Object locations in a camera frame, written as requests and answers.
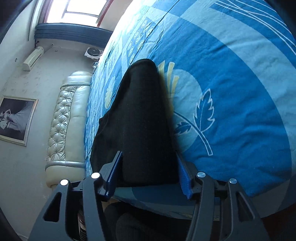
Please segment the air conditioner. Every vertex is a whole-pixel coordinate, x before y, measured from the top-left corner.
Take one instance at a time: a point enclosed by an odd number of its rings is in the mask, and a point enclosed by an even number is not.
[[[30,71],[35,65],[36,61],[44,54],[44,49],[42,47],[37,47],[33,53],[24,61],[22,65],[23,71]]]

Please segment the wall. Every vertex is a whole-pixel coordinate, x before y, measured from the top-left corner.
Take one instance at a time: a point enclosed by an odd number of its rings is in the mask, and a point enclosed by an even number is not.
[[[117,23],[133,0],[114,0],[103,18],[100,28],[114,31]]]
[[[60,43],[55,42],[30,72],[17,67],[0,91],[0,96],[39,99],[27,147],[0,140],[0,206],[15,231],[25,237],[29,236],[51,194],[45,183],[44,168],[51,120],[62,80],[77,70],[92,72],[93,60],[84,56],[86,46],[71,50],[60,48],[65,42]]]
[[[104,48],[96,47],[93,45],[79,43],[69,40],[62,39],[37,39],[39,43],[37,46],[42,46],[44,51],[49,50],[51,47],[61,47],[66,49],[80,50],[86,52],[88,47],[98,48],[99,50],[104,50]]]
[[[0,89],[14,69],[28,57],[34,48],[34,39],[30,38],[28,41],[28,33],[36,3],[37,0],[33,0],[20,13],[0,44]]]
[[[29,40],[34,39],[35,26],[39,23],[41,10],[46,1],[47,0],[38,0],[35,4],[35,9],[34,9],[33,17],[31,19],[31,24],[30,24]]]

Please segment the window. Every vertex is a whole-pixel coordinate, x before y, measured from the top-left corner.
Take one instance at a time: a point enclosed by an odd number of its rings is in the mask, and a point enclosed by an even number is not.
[[[51,0],[46,23],[97,27],[113,0]]]

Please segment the black and white photo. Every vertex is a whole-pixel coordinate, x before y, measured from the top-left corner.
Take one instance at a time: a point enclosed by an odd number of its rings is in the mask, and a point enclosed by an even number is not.
[[[0,104],[0,139],[27,145],[31,119],[38,99],[4,96]]]

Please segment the metal screw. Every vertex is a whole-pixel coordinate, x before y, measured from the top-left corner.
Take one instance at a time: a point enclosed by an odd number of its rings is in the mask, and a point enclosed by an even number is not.
[[[94,172],[92,175],[91,175],[91,178],[93,179],[97,179],[100,177],[101,174],[99,174],[98,172]]]
[[[67,179],[63,179],[60,183],[62,186],[66,186],[69,183],[69,181]]]
[[[205,173],[204,172],[198,172],[197,176],[200,177],[200,178],[203,178],[203,177],[205,177]]]
[[[231,184],[237,184],[237,180],[236,180],[235,178],[230,178],[230,179],[229,179],[229,182],[230,182]]]

